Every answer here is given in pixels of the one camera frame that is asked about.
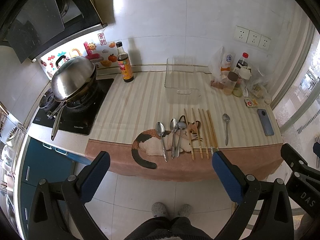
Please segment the blue label salt bag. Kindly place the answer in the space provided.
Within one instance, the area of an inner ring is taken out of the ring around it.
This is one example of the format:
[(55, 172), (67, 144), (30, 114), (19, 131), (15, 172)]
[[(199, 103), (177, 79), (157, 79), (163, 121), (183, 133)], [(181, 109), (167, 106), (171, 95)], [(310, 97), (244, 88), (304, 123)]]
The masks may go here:
[(223, 53), (221, 63), (220, 63), (220, 73), (221, 75), (228, 75), (231, 70), (231, 66), (234, 60), (234, 53)]

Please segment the grey slipper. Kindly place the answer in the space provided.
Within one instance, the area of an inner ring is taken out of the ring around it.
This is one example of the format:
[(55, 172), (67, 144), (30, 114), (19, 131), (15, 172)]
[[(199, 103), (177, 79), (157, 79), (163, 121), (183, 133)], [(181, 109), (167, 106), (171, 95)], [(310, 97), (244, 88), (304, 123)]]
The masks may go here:
[(154, 203), (151, 207), (151, 212), (153, 217), (169, 217), (166, 206), (161, 202)]
[(178, 217), (189, 217), (192, 213), (192, 206), (189, 204), (183, 204), (177, 212)]

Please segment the white plastic bag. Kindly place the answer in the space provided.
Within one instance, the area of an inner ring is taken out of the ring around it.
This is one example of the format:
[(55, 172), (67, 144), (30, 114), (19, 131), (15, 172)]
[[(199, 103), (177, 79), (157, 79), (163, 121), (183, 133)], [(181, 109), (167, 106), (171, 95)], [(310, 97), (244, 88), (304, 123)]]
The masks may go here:
[(212, 74), (213, 83), (221, 83), (221, 60), (223, 56), (223, 46), (221, 46), (209, 61), (208, 68)]

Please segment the black induction cooktop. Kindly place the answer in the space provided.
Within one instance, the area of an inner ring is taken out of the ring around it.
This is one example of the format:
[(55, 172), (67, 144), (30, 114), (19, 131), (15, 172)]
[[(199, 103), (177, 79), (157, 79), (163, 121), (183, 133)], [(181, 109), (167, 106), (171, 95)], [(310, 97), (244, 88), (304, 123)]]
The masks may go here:
[[(113, 82), (114, 79), (97, 80), (91, 88), (91, 95), (81, 101), (68, 103), (62, 112), (59, 130), (89, 135), (95, 117)], [(40, 100), (40, 109), (37, 111), (33, 123), (52, 128), (55, 117), (49, 115), (55, 111), (59, 104), (54, 100), (52, 90), (48, 89)]]

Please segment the grey slipper right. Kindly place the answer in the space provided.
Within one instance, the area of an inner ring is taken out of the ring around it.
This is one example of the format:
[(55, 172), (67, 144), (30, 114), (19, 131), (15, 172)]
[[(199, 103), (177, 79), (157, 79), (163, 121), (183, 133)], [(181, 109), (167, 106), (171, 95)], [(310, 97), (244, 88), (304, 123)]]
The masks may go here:
[(177, 212), (178, 217), (189, 217), (192, 213), (192, 206), (189, 204), (183, 204)]

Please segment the small red white box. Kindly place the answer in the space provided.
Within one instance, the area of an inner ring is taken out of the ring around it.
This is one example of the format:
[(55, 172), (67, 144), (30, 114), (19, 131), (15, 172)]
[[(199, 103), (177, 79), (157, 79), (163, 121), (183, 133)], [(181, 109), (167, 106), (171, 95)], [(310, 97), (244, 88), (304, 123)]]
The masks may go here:
[(244, 99), (245, 105), (247, 107), (258, 107), (259, 103), (256, 99)]

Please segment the grey slipper left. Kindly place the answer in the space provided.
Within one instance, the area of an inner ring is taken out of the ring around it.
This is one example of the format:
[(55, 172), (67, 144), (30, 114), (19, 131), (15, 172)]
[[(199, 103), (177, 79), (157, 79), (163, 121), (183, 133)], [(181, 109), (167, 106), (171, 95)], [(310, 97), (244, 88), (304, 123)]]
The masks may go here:
[(161, 202), (154, 203), (151, 207), (151, 212), (153, 217), (169, 217), (166, 206)]

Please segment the white wall socket panel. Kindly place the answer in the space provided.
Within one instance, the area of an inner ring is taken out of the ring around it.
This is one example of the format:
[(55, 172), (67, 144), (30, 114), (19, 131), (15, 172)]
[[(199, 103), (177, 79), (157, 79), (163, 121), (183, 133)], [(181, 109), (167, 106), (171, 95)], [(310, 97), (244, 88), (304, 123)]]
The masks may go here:
[(264, 50), (271, 44), (270, 38), (240, 26), (235, 27), (233, 39)]

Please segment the blue smartphone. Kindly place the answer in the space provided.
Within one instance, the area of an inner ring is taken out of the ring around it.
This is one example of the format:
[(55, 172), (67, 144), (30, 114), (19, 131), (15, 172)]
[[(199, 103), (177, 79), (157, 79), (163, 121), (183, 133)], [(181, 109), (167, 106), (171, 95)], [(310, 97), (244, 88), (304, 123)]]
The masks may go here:
[(260, 118), (261, 125), (266, 136), (273, 136), (274, 131), (270, 119), (268, 117), (267, 111), (265, 109), (257, 109), (258, 116)]

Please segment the blue kitchen cabinet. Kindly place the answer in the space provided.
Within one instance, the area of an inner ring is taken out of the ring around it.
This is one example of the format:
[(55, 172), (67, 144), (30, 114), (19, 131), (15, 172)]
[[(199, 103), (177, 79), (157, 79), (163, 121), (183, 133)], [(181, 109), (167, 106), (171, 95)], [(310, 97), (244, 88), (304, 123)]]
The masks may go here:
[(24, 148), (18, 176), (18, 215), (22, 236), (27, 239), (33, 196), (40, 179), (59, 182), (73, 174), (77, 164), (89, 165), (83, 156), (62, 150), (29, 137)]

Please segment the steel spoon lone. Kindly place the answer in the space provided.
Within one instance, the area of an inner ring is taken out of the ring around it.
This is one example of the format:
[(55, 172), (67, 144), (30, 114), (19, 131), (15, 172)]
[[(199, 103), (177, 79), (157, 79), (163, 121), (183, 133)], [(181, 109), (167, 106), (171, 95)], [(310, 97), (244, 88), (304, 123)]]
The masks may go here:
[(228, 114), (224, 113), (223, 116), (222, 116), (224, 122), (225, 122), (225, 145), (227, 146), (228, 145), (228, 142), (229, 142), (229, 135), (228, 135), (228, 124), (230, 122), (230, 117)]

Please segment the red cap dark bottle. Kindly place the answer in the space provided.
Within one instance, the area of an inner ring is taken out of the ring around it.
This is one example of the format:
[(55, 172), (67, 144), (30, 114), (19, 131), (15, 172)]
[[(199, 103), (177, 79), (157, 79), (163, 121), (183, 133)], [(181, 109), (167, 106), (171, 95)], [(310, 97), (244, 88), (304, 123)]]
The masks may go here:
[(239, 74), (242, 68), (247, 69), (247, 67), (248, 67), (248, 53), (244, 52), (242, 54), (242, 57), (236, 63), (236, 66), (233, 70), (236, 74)]

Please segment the clear plastic tray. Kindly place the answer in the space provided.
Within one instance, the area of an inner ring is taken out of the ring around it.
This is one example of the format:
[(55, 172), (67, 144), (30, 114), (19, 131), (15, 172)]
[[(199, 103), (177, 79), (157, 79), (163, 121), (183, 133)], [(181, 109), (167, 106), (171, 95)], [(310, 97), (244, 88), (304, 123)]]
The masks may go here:
[(167, 59), (165, 94), (171, 104), (196, 105), (200, 101), (200, 89), (192, 57)]

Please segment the round steel spoon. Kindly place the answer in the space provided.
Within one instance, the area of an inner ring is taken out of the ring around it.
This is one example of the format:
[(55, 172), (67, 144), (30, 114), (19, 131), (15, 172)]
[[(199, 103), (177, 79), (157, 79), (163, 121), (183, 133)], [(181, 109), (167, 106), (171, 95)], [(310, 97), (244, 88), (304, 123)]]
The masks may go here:
[(178, 122), (178, 130), (179, 130), (179, 137), (178, 137), (178, 143), (176, 146), (176, 151), (175, 151), (175, 157), (178, 158), (180, 155), (180, 144), (181, 144), (181, 136), (183, 133), (183, 130), (187, 127), (187, 124), (185, 122), (179, 121)]

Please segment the colourful wall stickers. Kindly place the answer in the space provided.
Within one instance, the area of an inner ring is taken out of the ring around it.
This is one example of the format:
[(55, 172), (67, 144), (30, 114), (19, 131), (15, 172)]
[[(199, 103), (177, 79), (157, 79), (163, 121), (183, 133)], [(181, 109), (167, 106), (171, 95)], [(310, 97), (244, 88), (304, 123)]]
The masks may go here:
[(97, 69), (118, 67), (116, 42), (107, 40), (101, 30), (68, 41), (47, 52), (37, 61), (51, 79), (63, 63), (78, 56), (92, 61)]

